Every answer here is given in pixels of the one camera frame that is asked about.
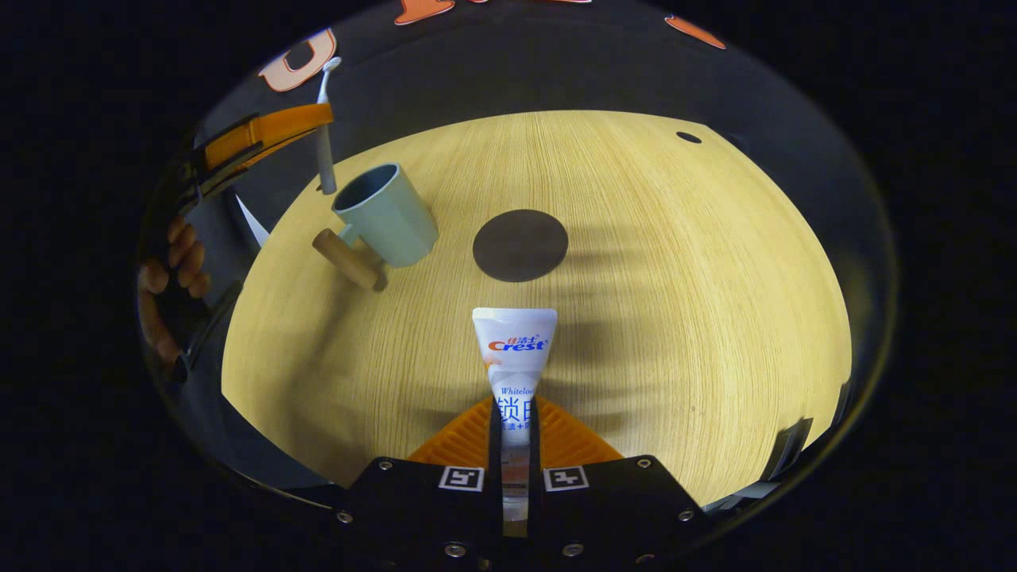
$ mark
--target finger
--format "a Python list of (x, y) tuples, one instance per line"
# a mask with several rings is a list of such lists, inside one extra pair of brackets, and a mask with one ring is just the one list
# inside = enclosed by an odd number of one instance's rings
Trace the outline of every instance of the finger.
[(177, 237), (180, 236), (180, 231), (184, 229), (185, 223), (184, 218), (180, 215), (174, 217), (173, 221), (170, 222), (170, 228), (166, 232), (166, 241), (173, 244), (177, 241)]
[(139, 291), (151, 292), (153, 294), (162, 293), (166, 285), (170, 282), (170, 275), (159, 264), (156, 259), (148, 259), (141, 265), (137, 275), (137, 287)]
[(191, 285), (187, 287), (187, 291), (190, 293), (192, 298), (201, 298), (208, 293), (212, 289), (212, 275), (207, 272), (202, 272), (197, 275), (197, 278), (191, 282)]
[(167, 261), (170, 263), (170, 268), (177, 268), (180, 260), (194, 245), (195, 240), (197, 240), (197, 231), (191, 225), (185, 226), (177, 235), (177, 239), (170, 245), (170, 255), (169, 261)]
[(170, 335), (162, 317), (159, 316), (156, 295), (144, 290), (138, 292), (137, 310), (144, 341), (156, 351), (164, 365), (172, 365), (177, 356), (180, 355), (181, 350), (176, 340)]
[(190, 250), (184, 254), (184, 260), (180, 263), (180, 272), (177, 273), (177, 281), (181, 288), (187, 288), (191, 282), (197, 278), (204, 264), (204, 244), (195, 242)]

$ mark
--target black circular pad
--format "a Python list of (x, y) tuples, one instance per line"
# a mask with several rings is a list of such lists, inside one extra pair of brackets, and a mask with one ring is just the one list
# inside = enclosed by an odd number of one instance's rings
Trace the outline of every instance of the black circular pad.
[(540, 278), (561, 264), (567, 249), (565, 227), (547, 213), (528, 209), (501, 213), (473, 239), (477, 266), (504, 282)]

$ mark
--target blue cup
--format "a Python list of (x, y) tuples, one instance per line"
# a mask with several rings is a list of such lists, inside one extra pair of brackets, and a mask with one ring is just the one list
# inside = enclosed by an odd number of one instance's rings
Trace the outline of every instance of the blue cup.
[(362, 238), (393, 268), (410, 266), (438, 239), (427, 206), (397, 163), (374, 167), (339, 191), (332, 210), (346, 223), (339, 237), (353, 246)]

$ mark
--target mug handle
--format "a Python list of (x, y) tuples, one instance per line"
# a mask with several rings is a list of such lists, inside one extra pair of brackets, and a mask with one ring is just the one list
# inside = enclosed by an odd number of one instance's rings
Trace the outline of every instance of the mug handle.
[(324, 229), (314, 237), (314, 249), (340, 270), (347, 278), (365, 290), (380, 290), (383, 284), (378, 273), (357, 256), (341, 237)]
[(354, 228), (353, 225), (347, 223), (347, 225), (343, 227), (343, 230), (339, 232), (339, 237), (343, 239), (343, 242), (346, 242), (347, 246), (352, 248), (353, 244), (358, 238), (360, 238), (360, 231)]

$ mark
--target wooden peg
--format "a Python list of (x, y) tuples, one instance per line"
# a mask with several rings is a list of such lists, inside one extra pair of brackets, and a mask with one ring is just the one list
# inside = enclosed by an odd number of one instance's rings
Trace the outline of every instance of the wooden peg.
[(346, 242), (327, 228), (314, 237), (314, 249), (364, 290), (374, 290), (378, 273), (364, 264)]

